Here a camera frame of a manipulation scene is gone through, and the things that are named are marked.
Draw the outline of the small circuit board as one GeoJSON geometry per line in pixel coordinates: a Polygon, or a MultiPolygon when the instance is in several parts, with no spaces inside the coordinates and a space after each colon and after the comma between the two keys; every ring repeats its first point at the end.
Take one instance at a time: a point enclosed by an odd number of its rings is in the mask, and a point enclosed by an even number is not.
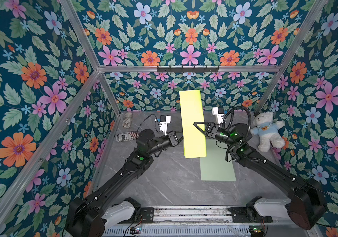
{"type": "Polygon", "coordinates": [[[133,236],[139,235],[141,234],[141,229],[142,229],[141,227],[131,227],[129,229],[129,234],[133,236]]]}
{"type": "Polygon", "coordinates": [[[265,230],[258,226],[249,226],[251,237],[264,237],[265,230]]]}

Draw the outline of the white teddy bear blue shirt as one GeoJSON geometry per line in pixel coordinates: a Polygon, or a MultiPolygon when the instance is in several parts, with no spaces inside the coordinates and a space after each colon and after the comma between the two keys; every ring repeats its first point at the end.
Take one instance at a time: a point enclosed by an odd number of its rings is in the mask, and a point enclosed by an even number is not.
{"type": "Polygon", "coordinates": [[[251,128],[251,134],[259,136],[260,152],[268,152],[271,147],[283,148],[286,144],[279,133],[279,130],[285,126],[285,122],[283,120],[274,122],[273,117],[273,112],[264,112],[255,117],[256,127],[251,128]]]}

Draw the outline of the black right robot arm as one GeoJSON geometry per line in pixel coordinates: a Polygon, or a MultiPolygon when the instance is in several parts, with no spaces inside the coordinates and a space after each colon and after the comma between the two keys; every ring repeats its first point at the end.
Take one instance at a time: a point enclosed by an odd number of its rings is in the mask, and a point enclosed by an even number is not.
{"type": "Polygon", "coordinates": [[[227,162],[237,162],[279,188],[290,199],[286,206],[287,215],[302,229],[311,230],[326,213],[327,203],[321,183],[289,173],[250,146],[247,143],[252,137],[249,125],[237,123],[228,130],[214,122],[195,122],[193,125],[205,137],[227,145],[227,162]]]}

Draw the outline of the pale green paper sheet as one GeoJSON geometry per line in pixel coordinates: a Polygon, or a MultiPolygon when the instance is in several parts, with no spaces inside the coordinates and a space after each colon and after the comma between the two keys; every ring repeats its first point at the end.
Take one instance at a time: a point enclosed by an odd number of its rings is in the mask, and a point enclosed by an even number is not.
{"type": "Polygon", "coordinates": [[[214,140],[206,140],[206,157],[199,158],[202,181],[236,181],[232,163],[225,160],[225,150],[214,140]]]}

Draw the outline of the black hook rail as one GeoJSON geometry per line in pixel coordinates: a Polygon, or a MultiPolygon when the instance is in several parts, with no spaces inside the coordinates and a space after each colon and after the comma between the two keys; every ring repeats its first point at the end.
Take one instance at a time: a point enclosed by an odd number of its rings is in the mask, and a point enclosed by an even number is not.
{"type": "Polygon", "coordinates": [[[219,66],[162,66],[157,67],[156,71],[158,73],[215,73],[219,71],[219,66]]]}

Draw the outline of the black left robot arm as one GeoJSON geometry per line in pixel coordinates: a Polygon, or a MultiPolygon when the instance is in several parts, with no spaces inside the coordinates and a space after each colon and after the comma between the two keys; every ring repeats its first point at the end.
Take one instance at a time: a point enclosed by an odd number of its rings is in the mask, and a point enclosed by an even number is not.
{"type": "Polygon", "coordinates": [[[73,237],[100,237],[110,219],[104,218],[113,200],[134,180],[142,176],[161,152],[175,147],[184,137],[176,131],[156,137],[151,129],[139,133],[134,148],[122,168],[103,186],[82,199],[75,198],[69,205],[65,230],[73,237]]]}

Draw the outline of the left small circuit board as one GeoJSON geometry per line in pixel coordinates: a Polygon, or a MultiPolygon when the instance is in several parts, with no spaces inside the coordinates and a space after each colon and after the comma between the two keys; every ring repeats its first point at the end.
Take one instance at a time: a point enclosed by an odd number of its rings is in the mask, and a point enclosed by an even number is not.
{"type": "Polygon", "coordinates": [[[141,227],[131,227],[129,229],[129,234],[133,236],[139,235],[141,234],[141,229],[142,229],[141,227]]]}

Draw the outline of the right small circuit board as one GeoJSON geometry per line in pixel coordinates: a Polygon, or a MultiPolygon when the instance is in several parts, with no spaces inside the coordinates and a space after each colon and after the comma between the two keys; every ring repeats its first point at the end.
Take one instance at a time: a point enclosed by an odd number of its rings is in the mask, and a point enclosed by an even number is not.
{"type": "Polygon", "coordinates": [[[249,226],[251,237],[264,237],[265,230],[258,226],[249,226]]]}

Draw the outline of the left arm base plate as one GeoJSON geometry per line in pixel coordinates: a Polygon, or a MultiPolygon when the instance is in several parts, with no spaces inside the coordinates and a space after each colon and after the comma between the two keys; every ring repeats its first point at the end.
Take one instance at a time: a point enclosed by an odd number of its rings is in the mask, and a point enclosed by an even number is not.
{"type": "Polygon", "coordinates": [[[154,211],[153,207],[142,207],[139,210],[134,211],[132,217],[120,222],[120,224],[130,224],[132,221],[134,223],[153,223],[154,222],[154,211]]]}

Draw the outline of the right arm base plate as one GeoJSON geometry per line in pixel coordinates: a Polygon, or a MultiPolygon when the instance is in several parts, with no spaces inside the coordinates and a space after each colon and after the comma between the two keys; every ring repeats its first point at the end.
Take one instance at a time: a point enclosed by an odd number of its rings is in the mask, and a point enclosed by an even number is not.
{"type": "Polygon", "coordinates": [[[228,208],[235,223],[272,223],[270,216],[262,217],[252,207],[232,206],[228,208]]]}

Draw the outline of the bright lime green paper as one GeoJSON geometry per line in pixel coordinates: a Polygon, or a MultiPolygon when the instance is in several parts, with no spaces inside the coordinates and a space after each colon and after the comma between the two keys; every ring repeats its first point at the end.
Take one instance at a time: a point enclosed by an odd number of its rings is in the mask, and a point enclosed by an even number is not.
{"type": "Polygon", "coordinates": [[[179,93],[180,112],[183,130],[184,157],[187,159],[206,156],[206,139],[201,129],[194,126],[195,122],[204,122],[204,111],[201,92],[199,90],[184,90],[179,93]]]}

